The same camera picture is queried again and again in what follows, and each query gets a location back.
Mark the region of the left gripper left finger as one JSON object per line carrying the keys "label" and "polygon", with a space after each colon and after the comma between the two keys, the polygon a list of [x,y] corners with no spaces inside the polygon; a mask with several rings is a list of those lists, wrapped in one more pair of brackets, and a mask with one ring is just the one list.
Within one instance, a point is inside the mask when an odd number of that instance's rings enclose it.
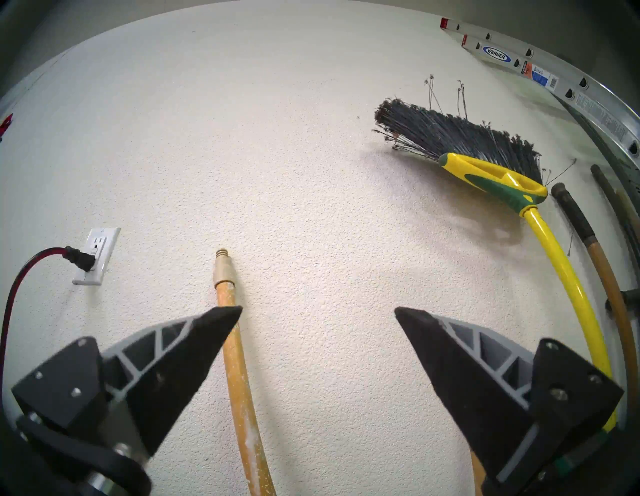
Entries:
{"label": "left gripper left finger", "polygon": [[242,306],[162,322],[100,351],[72,341],[11,389],[23,414],[90,444],[153,456],[200,389]]}

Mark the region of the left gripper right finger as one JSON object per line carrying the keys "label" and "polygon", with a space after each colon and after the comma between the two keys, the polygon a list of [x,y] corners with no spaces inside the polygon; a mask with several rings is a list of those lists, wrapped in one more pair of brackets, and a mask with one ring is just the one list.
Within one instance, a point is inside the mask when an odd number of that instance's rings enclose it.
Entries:
{"label": "left gripper right finger", "polygon": [[398,306],[395,318],[484,469],[482,493],[606,493],[622,388],[555,338],[531,352],[475,324]]}

